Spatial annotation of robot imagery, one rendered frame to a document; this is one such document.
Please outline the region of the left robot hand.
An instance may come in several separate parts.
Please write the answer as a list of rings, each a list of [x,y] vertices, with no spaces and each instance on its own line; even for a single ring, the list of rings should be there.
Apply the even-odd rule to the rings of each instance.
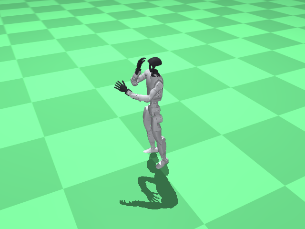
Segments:
[[[118,84],[118,83],[119,84]],[[118,84],[119,86],[117,86],[117,85],[115,85],[115,86],[117,86],[117,87],[114,87],[114,88],[116,88],[116,89],[118,89],[119,91],[121,91],[121,92],[125,92],[125,94],[127,93],[127,91],[129,90],[129,91],[131,91],[130,89],[127,89],[127,87],[125,86],[125,83],[124,83],[124,81],[122,81],[123,82],[123,84],[121,84],[119,81],[117,81],[116,82],[116,84]],[[121,84],[121,85],[120,85]],[[132,92],[132,91],[131,91]],[[126,94],[126,95],[128,95],[128,94]],[[129,95],[128,95],[129,96]]]

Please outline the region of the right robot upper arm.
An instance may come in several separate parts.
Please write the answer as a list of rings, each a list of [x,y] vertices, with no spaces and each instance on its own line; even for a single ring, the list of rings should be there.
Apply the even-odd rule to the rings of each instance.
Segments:
[[[145,70],[145,72],[142,73],[142,74],[138,77],[137,82],[134,83],[134,82],[131,81],[132,85],[133,85],[133,86],[137,86],[139,82],[145,80],[145,79],[147,78],[148,72],[150,72],[149,69]]]

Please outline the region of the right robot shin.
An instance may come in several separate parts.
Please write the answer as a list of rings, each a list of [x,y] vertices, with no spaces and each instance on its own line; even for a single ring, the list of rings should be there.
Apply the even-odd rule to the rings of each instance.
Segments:
[[[150,135],[150,134],[147,132],[147,136],[148,136],[148,140],[149,140],[149,142],[150,142],[151,148],[155,149],[155,139],[154,139],[153,135]]]

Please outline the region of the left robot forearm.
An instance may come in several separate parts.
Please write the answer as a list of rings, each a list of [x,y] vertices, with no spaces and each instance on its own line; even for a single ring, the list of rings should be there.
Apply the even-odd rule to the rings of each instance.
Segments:
[[[142,95],[142,94],[135,94],[132,93],[131,91],[127,91],[127,93],[132,99],[138,100],[138,101],[148,101],[149,96],[148,95]]]

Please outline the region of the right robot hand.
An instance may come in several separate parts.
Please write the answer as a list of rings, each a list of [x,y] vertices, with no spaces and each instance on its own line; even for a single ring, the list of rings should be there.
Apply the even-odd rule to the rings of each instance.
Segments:
[[[141,65],[142,65],[142,63],[145,61],[144,59],[146,59],[146,58],[141,58],[139,61],[138,61],[138,63],[137,63],[137,68],[136,68],[136,71],[135,71],[135,74],[136,75],[138,75],[138,73],[139,73],[139,71],[141,71]]]

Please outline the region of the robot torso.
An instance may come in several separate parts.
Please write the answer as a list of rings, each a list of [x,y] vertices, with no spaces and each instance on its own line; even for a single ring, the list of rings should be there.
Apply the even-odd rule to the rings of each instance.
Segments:
[[[156,77],[151,76],[151,72],[148,72],[147,74],[147,78],[146,78],[147,95],[150,94],[150,91],[154,87],[156,81],[161,80],[163,83],[162,76],[158,77],[156,74],[154,74],[154,76]],[[162,95],[163,95],[163,88],[150,101],[150,104],[148,105],[148,111],[151,116],[154,116],[154,112],[158,112],[160,114],[160,107],[158,105],[158,101],[161,101]]]

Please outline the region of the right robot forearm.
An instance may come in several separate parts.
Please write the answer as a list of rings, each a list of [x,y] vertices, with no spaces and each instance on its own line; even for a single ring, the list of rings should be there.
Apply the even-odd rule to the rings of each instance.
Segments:
[[[141,71],[139,71],[138,75],[136,75],[136,74],[134,73],[133,76],[132,76],[132,78],[131,78],[131,81],[134,82],[134,83],[137,82],[138,77],[139,77],[140,74],[141,74]]]

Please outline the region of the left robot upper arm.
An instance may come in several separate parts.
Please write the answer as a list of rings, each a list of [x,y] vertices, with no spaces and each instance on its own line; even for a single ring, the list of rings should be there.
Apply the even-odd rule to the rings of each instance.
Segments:
[[[163,88],[163,83],[161,80],[155,82],[154,87],[151,89],[149,96],[149,100],[145,101],[146,103],[150,102],[155,95]]]

